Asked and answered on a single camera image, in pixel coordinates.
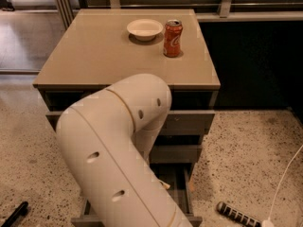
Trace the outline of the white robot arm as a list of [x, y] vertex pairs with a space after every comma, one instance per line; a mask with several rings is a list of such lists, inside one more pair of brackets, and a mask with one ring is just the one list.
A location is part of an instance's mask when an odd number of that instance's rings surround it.
[[192, 227], [144, 159], [170, 105], [166, 82], [139, 74], [61, 114], [62, 156], [105, 227]]

